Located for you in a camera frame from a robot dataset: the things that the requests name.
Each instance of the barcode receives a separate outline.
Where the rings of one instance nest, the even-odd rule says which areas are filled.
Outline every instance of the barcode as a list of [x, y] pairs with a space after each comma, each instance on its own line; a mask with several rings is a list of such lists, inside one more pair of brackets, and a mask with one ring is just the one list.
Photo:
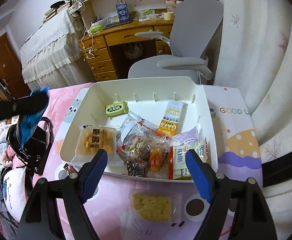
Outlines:
[[178, 148], [177, 150], [177, 162], [180, 163], [183, 161], [183, 150], [182, 148]]

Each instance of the cartoon tablecloth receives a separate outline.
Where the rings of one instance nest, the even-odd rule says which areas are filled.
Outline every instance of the cartoon tablecloth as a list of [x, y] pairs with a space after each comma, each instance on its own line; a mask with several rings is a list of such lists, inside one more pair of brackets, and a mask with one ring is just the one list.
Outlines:
[[[84, 88], [77, 94], [55, 136], [43, 174], [49, 181], [57, 180], [63, 170], [65, 162], [59, 156], [61, 145], [87, 90]], [[253, 177], [262, 186], [259, 146], [240, 92], [217, 86], [205, 86], [205, 92], [214, 125], [218, 170], [231, 179]], [[181, 220], [174, 224], [155, 223], [134, 217], [128, 210], [129, 191], [134, 188], [182, 193]], [[71, 235], [63, 202], [57, 202], [64, 232]], [[101, 240], [192, 240], [209, 208], [193, 183], [147, 182], [110, 175], [102, 176], [94, 196], [84, 206]], [[234, 213], [229, 210], [220, 239], [227, 239], [233, 217]]]

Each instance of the gift bag handle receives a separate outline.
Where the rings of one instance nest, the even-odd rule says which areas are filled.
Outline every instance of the gift bag handle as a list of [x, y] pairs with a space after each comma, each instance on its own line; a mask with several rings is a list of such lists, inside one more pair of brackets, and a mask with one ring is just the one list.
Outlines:
[[117, 3], [123, 3], [123, 0], [117, 0]]

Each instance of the chair armrest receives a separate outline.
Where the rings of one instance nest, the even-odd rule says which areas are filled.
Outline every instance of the chair armrest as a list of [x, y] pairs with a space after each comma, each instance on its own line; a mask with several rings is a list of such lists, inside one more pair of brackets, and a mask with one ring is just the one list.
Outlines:
[[135, 33], [135, 36], [162, 40], [169, 45], [169, 39], [164, 37], [162, 34], [164, 34], [164, 33], [163, 32], [149, 31], [149, 32]]
[[170, 70], [197, 70], [206, 80], [211, 80], [214, 76], [206, 66], [207, 63], [202, 58], [197, 57], [179, 57], [162, 59], [157, 62], [157, 66]]

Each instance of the chair seat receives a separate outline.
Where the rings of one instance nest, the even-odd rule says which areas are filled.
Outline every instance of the chair seat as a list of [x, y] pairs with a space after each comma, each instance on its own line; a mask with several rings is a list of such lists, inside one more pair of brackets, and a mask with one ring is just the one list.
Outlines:
[[196, 84], [199, 84], [198, 72], [196, 70], [168, 70], [157, 66], [161, 59], [173, 58], [173, 55], [159, 55], [148, 57], [134, 63], [129, 72], [128, 78], [143, 77], [190, 77]]

